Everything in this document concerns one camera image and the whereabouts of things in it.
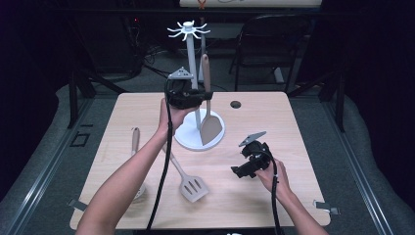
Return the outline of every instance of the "chair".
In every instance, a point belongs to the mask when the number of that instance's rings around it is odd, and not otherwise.
[[[284,83],[287,93],[300,40],[308,34],[310,21],[298,16],[261,15],[242,26],[229,73],[236,66],[235,91],[242,68],[290,68]]]

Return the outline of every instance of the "black cable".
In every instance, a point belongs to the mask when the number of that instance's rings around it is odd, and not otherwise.
[[[252,154],[264,154],[268,156],[268,158],[272,161],[272,165],[274,168],[274,176],[272,177],[272,189],[271,189],[271,204],[272,204],[272,213],[274,215],[274,223],[275,223],[275,234],[276,235],[284,235],[284,230],[282,230],[280,226],[280,220],[278,218],[277,212],[277,183],[278,183],[278,170],[277,164],[275,163],[274,157],[264,151],[252,151]]]
[[[171,121],[170,102],[169,102],[169,100],[167,100],[167,97],[166,97],[168,82],[169,82],[169,80],[167,80],[165,82],[165,87],[164,87],[165,105],[166,105],[166,108],[167,108],[167,116],[168,116],[167,148],[165,150],[164,168],[163,168],[162,174],[161,174],[159,190],[157,192],[156,201],[155,201],[155,205],[153,207],[152,215],[150,216],[149,223],[147,224],[146,234],[150,234],[150,230],[152,228],[153,221],[154,221],[155,216],[156,216],[157,208],[159,206],[159,202],[160,202],[160,198],[161,198],[162,186],[164,185],[165,176],[167,175],[167,171],[168,171],[168,163],[169,163],[169,160],[170,160],[171,141],[172,141],[172,138],[173,138],[173,123]]]
[[[144,68],[148,69],[149,71],[153,71],[154,73],[156,73],[156,74],[158,74],[158,75],[160,75],[164,78],[168,78],[168,74],[171,74],[171,72],[159,70],[159,69],[153,68],[153,67],[151,67],[149,65],[146,65],[146,64],[144,64]]]

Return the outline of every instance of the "gray carpet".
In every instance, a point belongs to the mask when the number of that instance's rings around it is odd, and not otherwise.
[[[212,74],[213,91],[232,91],[233,74],[228,74],[232,50],[209,51]],[[163,71],[175,71],[180,67],[188,67],[184,54],[158,53],[147,58],[154,68]],[[241,90],[275,90],[282,89],[277,85],[256,85],[257,80],[251,77],[264,77],[263,82],[269,82],[273,77],[269,71],[246,71],[242,78]],[[126,79],[116,83],[131,92],[161,92],[164,78],[154,72],[143,69],[133,79]],[[106,124],[115,104],[116,94],[101,84],[95,84],[98,95],[94,100],[85,100],[79,97],[80,105],[84,110],[73,131],[66,129],[69,123],[68,88],[58,92],[60,107],[54,122],[27,164],[21,177],[10,190],[7,197],[0,204],[1,234],[10,231],[15,225],[15,219],[21,222],[19,229],[13,230],[16,234],[73,234],[69,228],[69,221],[73,209],[67,206],[71,198],[77,198],[83,187],[89,167],[92,164],[96,150],[104,133]],[[319,181],[326,202],[341,210],[340,215],[332,215],[332,222],[326,227],[330,234],[379,234],[376,223],[368,211],[358,184],[351,173],[347,154],[337,134],[336,127],[331,123],[331,116],[325,107],[331,104],[322,104],[311,90],[301,98],[291,99],[291,104],[299,124],[307,152],[310,155],[317,179]],[[364,121],[358,114],[353,103],[346,99],[345,106],[346,136],[353,152],[378,196],[380,206],[386,213],[394,234],[414,234],[414,212],[409,209],[393,192],[383,175],[377,170],[370,151],[370,140]],[[89,134],[84,147],[71,147],[70,144],[76,134]],[[62,150],[57,146],[63,144]],[[45,184],[39,201],[35,202],[27,216],[20,216],[21,204],[36,178],[43,172],[47,164],[57,152],[62,158],[57,161],[51,180]],[[270,230],[257,231],[269,234]],[[293,228],[285,228],[286,234],[296,234]],[[131,231],[117,231],[117,234],[131,234]]]

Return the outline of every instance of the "wooden table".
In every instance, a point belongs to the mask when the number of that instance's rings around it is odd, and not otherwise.
[[[79,201],[88,204],[101,184],[131,153],[133,127],[141,131],[140,148],[156,131],[162,93],[125,93],[115,104],[94,163],[91,166]],[[232,101],[242,107],[234,109]],[[162,190],[153,229],[177,228],[254,228],[273,227],[270,193],[256,178],[238,178],[231,166],[247,162],[238,145],[249,135],[266,131],[258,139],[266,142],[273,156],[284,162],[293,191],[312,216],[327,225],[330,216],[313,205],[324,202],[287,95],[282,92],[216,92],[212,110],[224,120],[223,139],[212,149],[193,152],[173,138],[172,153],[185,172],[200,176],[209,193],[195,203],[179,192],[181,177],[171,164]],[[161,178],[164,152],[161,151],[146,180],[145,193],[131,204],[118,229],[145,229],[149,221]],[[277,203],[282,226],[292,221]],[[70,227],[76,228],[82,211],[75,210]]]
[[[180,7],[198,7],[198,0],[180,0]],[[206,0],[206,8],[318,8],[321,0]]]

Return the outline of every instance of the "kitchen utensil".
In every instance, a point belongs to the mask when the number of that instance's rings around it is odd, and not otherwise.
[[[140,129],[138,127],[134,128],[132,132],[132,147],[131,147],[131,157],[134,156],[138,151],[138,144],[140,142]],[[144,183],[141,185],[137,194],[134,196],[134,200],[138,199],[146,190]]]
[[[162,146],[164,152],[166,152],[166,145]],[[208,186],[205,185],[204,181],[199,176],[192,176],[186,174],[182,167],[180,166],[177,159],[174,157],[173,153],[170,152],[170,160],[176,166],[177,170],[181,176],[180,192],[183,196],[194,203],[198,201],[201,197],[208,193]]]
[[[205,91],[210,91],[210,70],[208,55],[202,55],[202,67],[204,71]],[[207,114],[201,123],[201,138],[204,145],[212,141],[222,131],[220,119],[210,114],[210,100],[207,100]]]

